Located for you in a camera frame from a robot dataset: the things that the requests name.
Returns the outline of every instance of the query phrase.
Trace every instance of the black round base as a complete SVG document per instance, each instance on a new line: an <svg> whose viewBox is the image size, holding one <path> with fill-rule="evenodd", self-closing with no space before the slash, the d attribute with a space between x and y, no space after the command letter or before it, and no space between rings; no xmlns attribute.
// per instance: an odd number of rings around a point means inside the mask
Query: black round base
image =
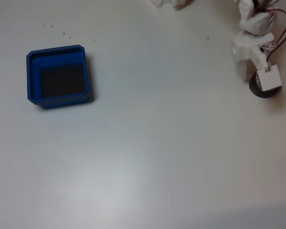
<svg viewBox="0 0 286 229"><path fill-rule="evenodd" d="M267 98L271 98L271 97L275 96L282 89L282 87L277 87L275 89L263 92L262 89L260 88L260 86L257 84L257 74L256 73L253 74L253 76L251 77L251 79L249 81L249 88L253 94L255 94L257 97L260 97L263 99L267 99Z"/></svg>

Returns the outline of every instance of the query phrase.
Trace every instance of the white table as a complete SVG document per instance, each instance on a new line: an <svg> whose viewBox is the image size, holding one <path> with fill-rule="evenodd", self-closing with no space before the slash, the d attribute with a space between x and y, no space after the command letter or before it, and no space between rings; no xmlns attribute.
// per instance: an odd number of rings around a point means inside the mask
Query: white table
<svg viewBox="0 0 286 229"><path fill-rule="evenodd" d="M0 0L0 229L286 229L286 45L283 93L255 97L230 55L238 14ZM43 111L26 55L72 44L97 99Z"/></svg>

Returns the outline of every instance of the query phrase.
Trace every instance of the blue plastic tray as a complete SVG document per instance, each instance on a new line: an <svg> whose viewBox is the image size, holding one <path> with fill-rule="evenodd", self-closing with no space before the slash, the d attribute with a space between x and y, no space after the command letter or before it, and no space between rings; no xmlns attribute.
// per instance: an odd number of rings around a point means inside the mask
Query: blue plastic tray
<svg viewBox="0 0 286 229"><path fill-rule="evenodd" d="M88 102L85 49L80 45L27 55L28 99L45 109Z"/></svg>

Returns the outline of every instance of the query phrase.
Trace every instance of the red wire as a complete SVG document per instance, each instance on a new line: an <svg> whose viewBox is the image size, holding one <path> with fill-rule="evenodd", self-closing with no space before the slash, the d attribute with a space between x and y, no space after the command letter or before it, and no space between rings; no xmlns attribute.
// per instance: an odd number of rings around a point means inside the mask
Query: red wire
<svg viewBox="0 0 286 229"><path fill-rule="evenodd" d="M270 10L266 10L266 12L275 12L275 11L279 11L279 12L283 12L286 15L286 11L285 10L281 10L281 9L270 9ZM285 36L286 34L286 28L284 29L284 32L282 33L282 35L280 36L280 38L277 40L276 42L276 46L280 43L280 41L282 40L282 38Z"/></svg>

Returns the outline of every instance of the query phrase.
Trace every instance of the white plastic part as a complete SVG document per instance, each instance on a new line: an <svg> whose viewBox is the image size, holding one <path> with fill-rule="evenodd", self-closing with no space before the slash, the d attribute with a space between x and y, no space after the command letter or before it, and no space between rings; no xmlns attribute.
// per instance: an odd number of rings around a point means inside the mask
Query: white plastic part
<svg viewBox="0 0 286 229"><path fill-rule="evenodd" d="M185 5L186 0L151 0L153 5L157 8L160 8L165 3L171 3L174 7Z"/></svg>
<svg viewBox="0 0 286 229"><path fill-rule="evenodd" d="M274 35L268 33L264 36L252 36L241 31L232 38L232 56L235 62L252 60L258 70L268 68L266 55L260 50L263 45L274 40Z"/></svg>
<svg viewBox="0 0 286 229"><path fill-rule="evenodd" d="M239 27L254 35L263 35L271 32L277 21L277 13L261 12L255 14L252 0L240 0L239 11L241 20Z"/></svg>
<svg viewBox="0 0 286 229"><path fill-rule="evenodd" d="M263 92L282 86L277 65L271 66L270 69L271 70L269 72L266 72L265 70L257 71L258 79Z"/></svg>

